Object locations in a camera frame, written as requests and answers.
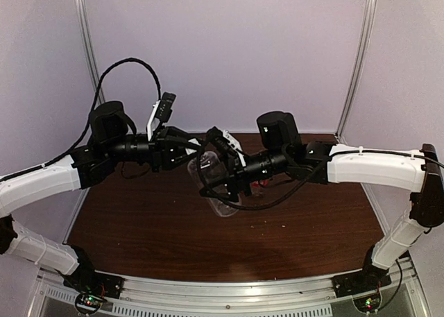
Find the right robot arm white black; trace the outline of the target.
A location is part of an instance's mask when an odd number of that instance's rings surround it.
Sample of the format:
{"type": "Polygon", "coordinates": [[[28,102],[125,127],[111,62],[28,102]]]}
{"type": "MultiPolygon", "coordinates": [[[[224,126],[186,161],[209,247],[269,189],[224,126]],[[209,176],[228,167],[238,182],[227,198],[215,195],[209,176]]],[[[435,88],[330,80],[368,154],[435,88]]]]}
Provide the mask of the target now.
{"type": "Polygon", "coordinates": [[[307,182],[358,182],[409,191],[410,209],[370,249],[363,270],[356,274],[360,289],[372,289],[382,279],[382,272],[387,272],[423,232],[443,224],[443,165],[433,145],[389,151],[323,142],[304,144],[293,115],[282,111],[262,114],[257,126],[265,149],[254,155],[245,155],[226,132],[216,127],[207,131],[204,143],[212,144],[224,156],[225,173],[206,178],[199,172],[202,196],[237,208],[238,195],[249,196],[253,182],[281,173],[297,185],[268,207],[286,200],[307,182]]]}

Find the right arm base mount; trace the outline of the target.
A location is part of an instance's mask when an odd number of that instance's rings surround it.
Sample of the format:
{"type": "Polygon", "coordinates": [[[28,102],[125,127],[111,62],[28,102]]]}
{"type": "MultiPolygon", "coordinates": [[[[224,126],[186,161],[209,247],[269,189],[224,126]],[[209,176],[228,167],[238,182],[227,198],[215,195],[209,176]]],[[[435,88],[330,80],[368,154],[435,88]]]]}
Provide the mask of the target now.
{"type": "Polygon", "coordinates": [[[365,280],[361,271],[336,275],[332,278],[337,298],[352,297],[355,309],[363,314],[375,313],[382,306],[381,289],[392,283],[385,275],[380,280],[365,280]]]}

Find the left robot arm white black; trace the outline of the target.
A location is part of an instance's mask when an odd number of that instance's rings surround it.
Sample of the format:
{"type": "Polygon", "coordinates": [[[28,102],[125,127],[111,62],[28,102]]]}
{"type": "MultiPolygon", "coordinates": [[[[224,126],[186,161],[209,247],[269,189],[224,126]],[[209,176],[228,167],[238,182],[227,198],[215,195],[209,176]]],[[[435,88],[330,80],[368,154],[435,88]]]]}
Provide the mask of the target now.
{"type": "Polygon", "coordinates": [[[82,261],[78,250],[26,229],[12,213],[26,205],[66,191],[86,189],[103,182],[120,162],[148,164],[152,171],[172,170],[188,162],[201,142],[189,133],[166,126],[172,102],[154,105],[145,133],[137,133],[123,103],[110,101],[89,114],[91,137],[53,164],[43,164],[1,178],[1,253],[22,257],[52,268],[85,292],[95,291],[100,278],[82,261]]]}

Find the clear cola bottle red label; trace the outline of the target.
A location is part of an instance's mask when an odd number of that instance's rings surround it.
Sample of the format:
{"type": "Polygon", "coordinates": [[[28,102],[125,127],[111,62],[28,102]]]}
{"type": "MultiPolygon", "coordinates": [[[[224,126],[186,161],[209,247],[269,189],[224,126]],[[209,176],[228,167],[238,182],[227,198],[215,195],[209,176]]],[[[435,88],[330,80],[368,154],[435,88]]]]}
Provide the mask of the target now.
{"type": "Polygon", "coordinates": [[[259,181],[252,182],[250,184],[252,197],[263,198],[268,184],[269,184],[269,180],[259,180],[259,181]]]}

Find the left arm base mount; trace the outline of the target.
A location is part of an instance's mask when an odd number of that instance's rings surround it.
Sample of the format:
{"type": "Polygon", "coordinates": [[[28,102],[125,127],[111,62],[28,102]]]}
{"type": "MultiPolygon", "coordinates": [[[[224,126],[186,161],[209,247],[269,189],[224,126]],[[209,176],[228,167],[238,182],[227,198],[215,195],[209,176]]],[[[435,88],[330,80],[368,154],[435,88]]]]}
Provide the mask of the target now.
{"type": "Polygon", "coordinates": [[[108,303],[108,298],[119,299],[124,279],[120,276],[93,272],[91,275],[62,275],[63,284],[78,294],[74,298],[77,312],[90,316],[108,303]]]}

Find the white flip bottle cap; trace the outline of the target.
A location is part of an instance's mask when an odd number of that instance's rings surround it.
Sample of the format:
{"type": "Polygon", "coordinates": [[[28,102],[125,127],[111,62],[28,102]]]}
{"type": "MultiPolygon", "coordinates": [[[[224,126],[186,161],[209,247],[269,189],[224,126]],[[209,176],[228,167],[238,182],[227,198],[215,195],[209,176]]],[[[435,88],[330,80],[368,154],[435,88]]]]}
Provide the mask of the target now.
{"type": "Polygon", "coordinates": [[[186,154],[191,155],[196,153],[202,148],[202,141],[197,138],[192,138],[187,141],[185,146],[186,154]]]}

